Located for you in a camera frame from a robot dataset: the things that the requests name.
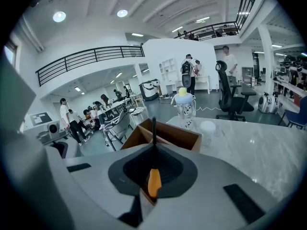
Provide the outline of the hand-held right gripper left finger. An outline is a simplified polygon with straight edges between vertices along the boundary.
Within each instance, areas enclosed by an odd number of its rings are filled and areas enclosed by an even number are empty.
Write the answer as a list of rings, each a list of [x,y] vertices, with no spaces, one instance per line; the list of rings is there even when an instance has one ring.
[[[111,183],[108,170],[115,161],[126,157],[145,145],[138,145],[129,149],[119,150],[84,157],[65,159],[68,167],[88,163],[89,168],[71,172],[74,180],[81,189],[104,211],[115,218],[130,212],[134,196],[120,193]]]

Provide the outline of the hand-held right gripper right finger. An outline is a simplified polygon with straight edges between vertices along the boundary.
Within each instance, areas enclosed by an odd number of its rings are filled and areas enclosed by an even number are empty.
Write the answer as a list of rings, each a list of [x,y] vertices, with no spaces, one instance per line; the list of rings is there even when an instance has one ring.
[[[143,221],[143,230],[237,230],[247,226],[223,189],[230,184],[239,185],[264,212],[277,204],[264,187],[231,164],[179,147],[171,150],[194,162],[197,179],[182,196],[158,199]]]

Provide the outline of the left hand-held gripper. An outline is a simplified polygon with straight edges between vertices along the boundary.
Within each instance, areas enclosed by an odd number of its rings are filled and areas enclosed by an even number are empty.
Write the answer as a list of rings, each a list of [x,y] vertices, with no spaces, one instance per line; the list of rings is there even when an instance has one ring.
[[[24,118],[23,134],[39,140],[44,145],[56,148],[64,158],[82,157],[81,146],[75,140],[67,140],[68,133],[60,128],[60,120],[50,112],[27,114]]]

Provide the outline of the orange-handled screwdriver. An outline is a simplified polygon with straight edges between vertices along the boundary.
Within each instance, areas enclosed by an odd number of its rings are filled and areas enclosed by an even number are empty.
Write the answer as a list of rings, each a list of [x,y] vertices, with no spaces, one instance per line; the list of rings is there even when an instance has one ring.
[[[158,190],[162,187],[161,176],[158,170],[158,149],[157,149],[157,139],[156,139],[156,117],[152,118],[152,168],[149,174],[148,180],[148,193],[151,198],[157,198]]]

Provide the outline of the brown wooden organizer box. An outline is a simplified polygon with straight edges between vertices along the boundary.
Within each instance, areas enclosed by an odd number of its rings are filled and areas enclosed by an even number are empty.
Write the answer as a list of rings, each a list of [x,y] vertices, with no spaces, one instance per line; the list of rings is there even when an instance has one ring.
[[[152,120],[146,119],[136,126],[121,147],[123,150],[152,141]],[[166,123],[156,122],[156,136],[158,143],[174,145],[186,150],[200,152],[201,135]]]

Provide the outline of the grey chair with black legs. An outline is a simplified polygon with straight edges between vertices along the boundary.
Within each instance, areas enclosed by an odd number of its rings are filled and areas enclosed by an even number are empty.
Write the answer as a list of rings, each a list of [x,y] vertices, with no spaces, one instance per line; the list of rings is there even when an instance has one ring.
[[[130,125],[130,114],[123,110],[120,112],[119,116],[112,119],[111,122],[103,128],[103,133],[106,136],[106,145],[110,146],[113,151],[116,151],[113,142],[117,141],[123,145],[123,139],[127,139],[126,134],[129,129],[133,131]]]

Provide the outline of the clear jar with white lid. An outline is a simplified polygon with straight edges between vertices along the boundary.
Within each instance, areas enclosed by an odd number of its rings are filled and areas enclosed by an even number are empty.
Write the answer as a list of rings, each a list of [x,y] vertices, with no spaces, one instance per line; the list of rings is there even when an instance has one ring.
[[[203,121],[200,124],[200,132],[202,134],[202,145],[209,147],[212,144],[215,135],[216,125],[211,121]]]

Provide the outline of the white patterned round cushion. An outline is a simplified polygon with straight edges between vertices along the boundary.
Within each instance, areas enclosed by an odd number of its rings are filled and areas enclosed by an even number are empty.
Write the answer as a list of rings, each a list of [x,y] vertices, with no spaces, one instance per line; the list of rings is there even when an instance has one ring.
[[[137,115],[143,113],[145,110],[146,109],[144,107],[136,107],[136,108],[130,109],[129,113],[133,116],[137,116]]]

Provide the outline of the black office chair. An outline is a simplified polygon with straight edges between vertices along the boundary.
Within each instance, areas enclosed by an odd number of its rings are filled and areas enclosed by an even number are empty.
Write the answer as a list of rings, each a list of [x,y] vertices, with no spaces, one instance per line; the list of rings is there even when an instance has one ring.
[[[216,115],[216,119],[228,119],[231,121],[246,122],[245,116],[241,115],[243,112],[253,112],[254,107],[248,102],[249,97],[256,96],[253,90],[241,91],[241,96],[236,97],[235,92],[237,88],[242,87],[240,84],[230,85],[228,82],[226,70],[227,64],[224,61],[216,61],[215,70],[219,76],[221,98],[219,100],[220,109],[226,113],[225,115]]]

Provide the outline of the large white black-edged case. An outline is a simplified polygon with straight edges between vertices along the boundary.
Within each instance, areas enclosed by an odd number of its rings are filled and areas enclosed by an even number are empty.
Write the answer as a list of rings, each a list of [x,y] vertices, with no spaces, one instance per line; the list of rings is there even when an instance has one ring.
[[[144,101],[152,101],[158,97],[159,80],[153,79],[139,85]]]

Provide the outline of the black railing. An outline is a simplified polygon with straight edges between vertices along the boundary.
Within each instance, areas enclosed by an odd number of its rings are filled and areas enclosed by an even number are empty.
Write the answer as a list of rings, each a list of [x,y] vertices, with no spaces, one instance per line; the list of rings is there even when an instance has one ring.
[[[119,58],[143,58],[142,46],[104,46],[82,50],[61,57],[38,69],[35,73],[39,86],[73,69],[100,61]]]
[[[240,0],[237,14],[233,21],[214,23],[179,33],[176,39],[204,41],[212,38],[238,35],[246,22],[255,0]]]

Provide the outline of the white rounded case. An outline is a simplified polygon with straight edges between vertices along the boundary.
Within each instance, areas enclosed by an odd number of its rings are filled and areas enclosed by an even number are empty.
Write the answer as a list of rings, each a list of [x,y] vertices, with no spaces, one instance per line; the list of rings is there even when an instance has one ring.
[[[274,114],[277,110],[277,102],[274,94],[264,92],[258,102],[258,110],[262,113]]]

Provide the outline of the blue chair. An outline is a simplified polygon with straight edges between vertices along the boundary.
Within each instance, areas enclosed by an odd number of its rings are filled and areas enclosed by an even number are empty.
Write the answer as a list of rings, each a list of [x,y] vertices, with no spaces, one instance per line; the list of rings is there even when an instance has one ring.
[[[301,130],[305,129],[307,127],[307,96],[303,97],[300,100],[299,112],[296,113],[289,110],[285,110],[278,125],[281,124],[284,117],[288,119],[287,127],[292,127],[293,125],[295,125],[296,127],[299,127]]]

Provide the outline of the white shelf unit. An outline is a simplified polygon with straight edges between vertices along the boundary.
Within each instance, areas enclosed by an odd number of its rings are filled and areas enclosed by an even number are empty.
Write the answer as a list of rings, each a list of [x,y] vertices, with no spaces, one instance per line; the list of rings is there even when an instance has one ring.
[[[175,58],[162,61],[159,64],[161,78],[160,86],[163,93],[172,94],[177,91],[177,82],[179,79],[177,62]]]

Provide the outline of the white workbench with equipment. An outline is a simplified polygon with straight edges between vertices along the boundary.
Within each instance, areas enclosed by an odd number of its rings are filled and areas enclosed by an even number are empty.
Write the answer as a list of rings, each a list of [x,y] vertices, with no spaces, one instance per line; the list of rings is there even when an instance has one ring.
[[[301,99],[307,96],[307,54],[281,58],[274,69],[273,84],[278,105],[298,113]]]

